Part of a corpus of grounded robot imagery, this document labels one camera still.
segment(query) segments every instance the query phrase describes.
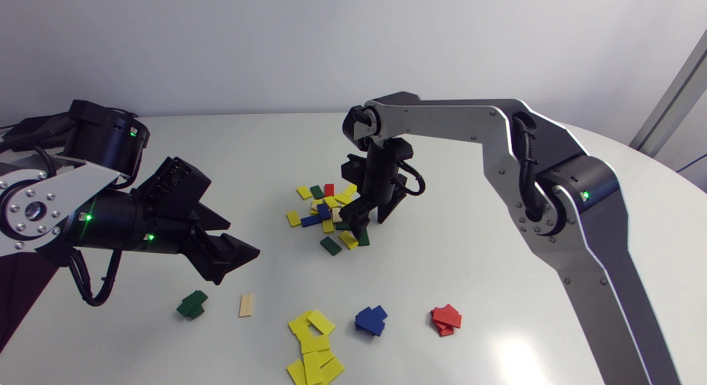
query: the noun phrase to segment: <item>robotic arm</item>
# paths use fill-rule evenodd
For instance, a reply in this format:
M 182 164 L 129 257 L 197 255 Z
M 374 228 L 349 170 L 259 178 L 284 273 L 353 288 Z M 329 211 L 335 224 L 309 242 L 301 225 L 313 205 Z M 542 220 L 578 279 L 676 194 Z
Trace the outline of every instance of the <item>robotic arm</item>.
M 341 209 L 357 238 L 378 207 L 383 222 L 422 177 L 402 134 L 483 145 L 484 175 L 530 250 L 558 273 L 604 382 L 677 384 L 679 378 L 628 250 L 628 214 L 614 171 L 563 126 L 517 100 L 421 101 L 395 93 L 351 108 L 341 175 L 359 199 Z M 406 187 L 403 169 L 419 190 Z

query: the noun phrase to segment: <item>metal frame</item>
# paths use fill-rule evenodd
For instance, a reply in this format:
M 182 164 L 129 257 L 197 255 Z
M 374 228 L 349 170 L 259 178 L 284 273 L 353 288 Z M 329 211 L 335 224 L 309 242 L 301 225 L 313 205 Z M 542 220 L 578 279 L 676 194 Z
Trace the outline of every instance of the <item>metal frame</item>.
M 707 89 L 707 30 L 629 146 L 655 157 Z

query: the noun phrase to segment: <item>white wall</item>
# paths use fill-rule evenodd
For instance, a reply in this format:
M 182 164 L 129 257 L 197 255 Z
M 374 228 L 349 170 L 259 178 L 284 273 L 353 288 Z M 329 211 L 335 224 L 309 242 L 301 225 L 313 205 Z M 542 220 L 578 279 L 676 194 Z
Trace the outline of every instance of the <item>white wall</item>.
M 343 111 L 407 90 L 522 98 L 628 143 L 705 2 L 0 0 L 0 119 L 73 98 L 140 115 Z

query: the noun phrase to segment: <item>white table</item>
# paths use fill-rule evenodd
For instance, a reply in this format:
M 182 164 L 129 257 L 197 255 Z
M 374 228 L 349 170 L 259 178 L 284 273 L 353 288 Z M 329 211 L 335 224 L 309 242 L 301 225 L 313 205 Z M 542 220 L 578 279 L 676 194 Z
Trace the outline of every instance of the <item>white table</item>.
M 296 187 L 347 184 L 339 166 L 357 151 L 341 133 L 343 118 L 141 119 L 152 136 L 138 181 L 167 155 L 189 161 L 213 181 L 202 202 L 260 257 L 214 286 L 183 256 L 126 252 L 99 308 L 81 300 L 62 269 L 0 355 L 0 383 L 290 383 L 285 367 L 300 353 L 286 324 L 306 309 L 337 325 L 340 385 L 601 383 L 558 277 L 531 254 L 484 178 L 479 145 L 407 136 L 427 191 L 386 223 L 372 221 L 369 247 L 332 257 L 318 244 L 320 226 L 290 228 L 285 213 L 307 214 L 310 204 Z M 707 259 L 695 214 L 707 212 L 705 194 L 643 154 L 570 129 L 615 168 L 634 262 L 678 372 L 686 384 L 705 383 Z M 99 279 L 109 252 L 84 255 Z M 187 321 L 175 308 L 195 289 L 209 300 Z M 255 314 L 238 319 L 246 292 L 255 293 Z M 440 338 L 429 310 L 447 303 L 463 325 Z M 354 330 L 358 311 L 379 304 L 389 314 L 382 337 Z

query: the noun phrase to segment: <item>pile of blocks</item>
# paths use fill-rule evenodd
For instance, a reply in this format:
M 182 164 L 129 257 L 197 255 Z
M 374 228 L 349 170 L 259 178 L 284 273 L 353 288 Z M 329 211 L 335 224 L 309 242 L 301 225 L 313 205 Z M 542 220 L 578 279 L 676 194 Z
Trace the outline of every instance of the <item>pile of blocks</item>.
M 353 195 L 356 193 L 355 184 L 350 184 L 339 194 L 334 193 L 333 183 L 325 184 L 323 191 L 318 184 L 311 186 L 311 188 L 300 186 L 297 188 L 297 193 L 300 194 L 300 197 L 304 201 L 313 198 L 310 206 L 310 216 L 300 218 L 296 210 L 288 212 L 287 220 L 290 222 L 290 227 L 301 225 L 304 228 L 321 224 L 321 229 L 323 229 L 324 234 L 332 234 L 336 230 L 340 230 L 339 240 L 341 240 L 349 250 L 353 250 L 358 246 L 369 246 L 369 244 L 371 244 L 368 239 L 367 231 L 364 230 L 361 238 L 356 240 L 351 233 L 349 224 L 342 221 L 341 216 L 339 216 L 341 207 L 354 201 Z M 339 244 L 329 236 L 321 239 L 320 244 L 333 256 L 341 252 Z
M 356 315 L 356 330 L 366 330 L 372 335 L 378 335 L 379 337 L 383 333 L 383 329 L 386 328 L 386 324 L 383 319 L 388 317 L 385 310 L 378 305 L 371 309 L 368 307 Z
M 191 319 L 196 319 L 200 314 L 204 313 L 204 308 L 202 304 L 205 300 L 209 299 L 204 292 L 197 290 L 192 292 L 189 297 L 182 300 L 182 304 L 177 307 L 177 312 L 179 312 L 184 317 L 190 317 Z
M 446 307 L 432 309 L 430 313 L 432 314 L 432 323 L 437 327 L 440 337 L 452 335 L 454 329 L 462 328 L 462 315 L 452 305 L 447 304 Z
M 329 334 L 336 328 L 319 310 L 307 310 L 288 324 L 290 331 L 300 341 L 302 360 L 287 366 L 295 385 L 328 385 L 343 371 L 344 366 L 331 352 Z M 314 335 L 310 326 L 321 335 Z

